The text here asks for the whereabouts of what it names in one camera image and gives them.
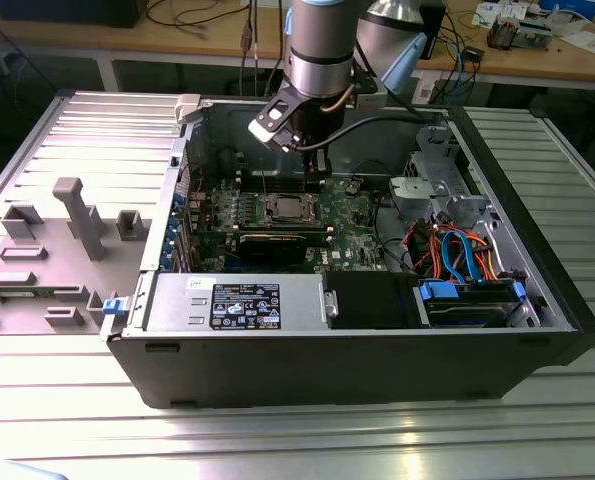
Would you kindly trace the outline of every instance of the side panel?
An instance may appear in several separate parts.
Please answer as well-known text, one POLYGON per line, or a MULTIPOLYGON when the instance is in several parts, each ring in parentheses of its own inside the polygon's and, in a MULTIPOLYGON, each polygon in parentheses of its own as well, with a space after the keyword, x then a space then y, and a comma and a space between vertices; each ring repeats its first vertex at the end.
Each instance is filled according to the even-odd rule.
MULTIPOLYGON (((509 115, 517 116, 520 114, 505 112, 503 115, 508 117, 509 115)), ((518 118, 520 122, 535 120, 527 112, 522 113, 521 116, 522 118, 518 118)), ((567 365, 595 345, 595 316, 568 276, 553 248, 544 238, 524 201, 508 180, 501 162, 491 152, 494 145, 487 143, 482 138, 473 120, 463 108, 454 108, 451 111, 451 117, 457 124, 459 133, 466 144, 465 146, 473 156, 469 160, 476 163, 475 170, 479 170, 477 173, 480 177, 483 176, 480 180, 490 187, 491 201, 493 204, 501 205, 503 214, 507 216, 508 223, 514 228, 531 260, 542 275, 546 286, 564 312, 566 319, 584 333, 578 337, 578 341, 569 351, 558 357, 553 363, 555 365, 567 365)), ((491 120, 489 117, 491 115, 484 115, 482 119, 491 120)), ((497 142, 497 146, 500 146, 507 140, 497 142)), ((549 147, 548 142, 543 143, 544 148, 549 147)), ((570 166, 570 169, 573 172, 575 171, 572 166, 570 166)))
POLYGON ((114 339, 151 407, 500 398, 576 333, 354 338, 114 339))

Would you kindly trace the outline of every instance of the blue tab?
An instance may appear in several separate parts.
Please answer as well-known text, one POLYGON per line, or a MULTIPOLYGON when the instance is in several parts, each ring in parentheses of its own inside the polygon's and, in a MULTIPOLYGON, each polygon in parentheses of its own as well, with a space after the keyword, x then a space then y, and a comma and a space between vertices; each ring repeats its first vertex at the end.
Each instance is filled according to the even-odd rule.
POLYGON ((437 300, 457 300, 459 292, 457 286, 450 282, 425 282, 419 289, 422 300, 436 298, 437 300))
POLYGON ((513 283, 513 288, 515 289, 515 293, 517 294, 517 296, 519 297, 520 300, 523 300, 524 298, 526 298, 526 289, 524 288, 524 286, 521 283, 519 283, 519 282, 513 283))
POLYGON ((128 313, 128 297, 109 298, 104 300, 101 308, 106 315, 124 315, 128 313))
POLYGON ((433 293, 428 288, 428 284, 424 283, 421 287, 419 287, 419 291, 421 292, 421 299, 426 301, 433 298, 433 293))

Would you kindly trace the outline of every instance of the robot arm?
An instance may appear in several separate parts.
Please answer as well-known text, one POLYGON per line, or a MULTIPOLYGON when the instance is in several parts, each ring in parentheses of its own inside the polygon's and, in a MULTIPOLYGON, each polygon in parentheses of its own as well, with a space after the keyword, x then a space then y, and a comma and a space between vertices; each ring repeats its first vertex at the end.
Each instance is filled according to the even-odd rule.
MULTIPOLYGON (((330 137, 343 124, 345 103, 355 86, 357 41, 375 61, 386 87, 400 90, 426 40, 418 7, 410 2, 295 0, 285 82, 250 123, 250 132, 284 151, 330 137)), ((302 166, 307 181, 330 174, 327 147, 304 151, 302 166)))

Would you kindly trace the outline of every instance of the motherboard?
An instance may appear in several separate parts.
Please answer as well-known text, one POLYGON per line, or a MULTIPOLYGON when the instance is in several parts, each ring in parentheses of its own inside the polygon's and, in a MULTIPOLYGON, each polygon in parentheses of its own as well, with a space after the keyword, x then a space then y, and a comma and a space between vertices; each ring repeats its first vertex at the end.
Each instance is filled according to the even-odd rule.
POLYGON ((191 196, 194 271, 386 270, 371 221, 377 192, 349 194, 350 181, 329 179, 319 193, 265 193, 221 180, 191 196))

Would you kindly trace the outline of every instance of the white sticker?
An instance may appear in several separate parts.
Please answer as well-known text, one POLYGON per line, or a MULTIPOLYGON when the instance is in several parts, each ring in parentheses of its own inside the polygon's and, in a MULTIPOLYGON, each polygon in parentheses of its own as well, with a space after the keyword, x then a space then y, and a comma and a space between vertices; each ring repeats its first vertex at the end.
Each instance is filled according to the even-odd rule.
POLYGON ((186 282, 186 290, 210 290, 216 282, 212 277, 191 277, 186 282))

